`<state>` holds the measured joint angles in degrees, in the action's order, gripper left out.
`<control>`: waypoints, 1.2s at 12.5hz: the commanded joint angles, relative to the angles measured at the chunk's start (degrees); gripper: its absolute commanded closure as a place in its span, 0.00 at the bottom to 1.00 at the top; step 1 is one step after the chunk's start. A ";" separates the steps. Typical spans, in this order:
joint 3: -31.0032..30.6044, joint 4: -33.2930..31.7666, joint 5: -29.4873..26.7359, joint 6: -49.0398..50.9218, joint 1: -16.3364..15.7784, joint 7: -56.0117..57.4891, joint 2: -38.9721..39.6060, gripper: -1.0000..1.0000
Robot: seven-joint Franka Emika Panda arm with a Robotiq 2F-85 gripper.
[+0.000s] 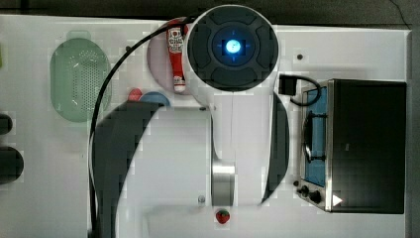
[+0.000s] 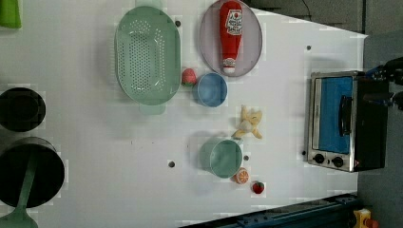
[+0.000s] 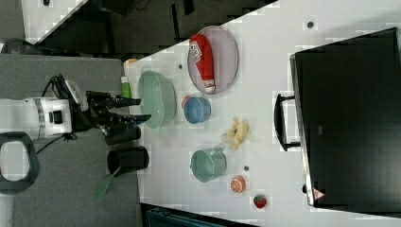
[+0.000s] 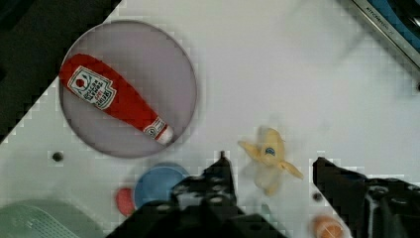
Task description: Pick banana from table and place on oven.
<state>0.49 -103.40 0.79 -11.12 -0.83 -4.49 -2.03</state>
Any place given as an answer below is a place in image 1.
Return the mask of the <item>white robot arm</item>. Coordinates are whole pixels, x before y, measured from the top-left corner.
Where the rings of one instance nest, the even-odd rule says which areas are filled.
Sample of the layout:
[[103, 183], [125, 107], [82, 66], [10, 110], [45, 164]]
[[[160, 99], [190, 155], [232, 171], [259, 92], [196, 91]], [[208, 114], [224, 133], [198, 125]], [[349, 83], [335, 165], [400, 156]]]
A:
[[[185, 19], [186, 86], [211, 113], [210, 202], [217, 212], [263, 204], [283, 175], [274, 169], [288, 121], [274, 92], [280, 46], [270, 21], [241, 5], [221, 5]], [[117, 238], [121, 193], [139, 143], [160, 106], [125, 102], [91, 122], [90, 183], [99, 203], [93, 238]]]

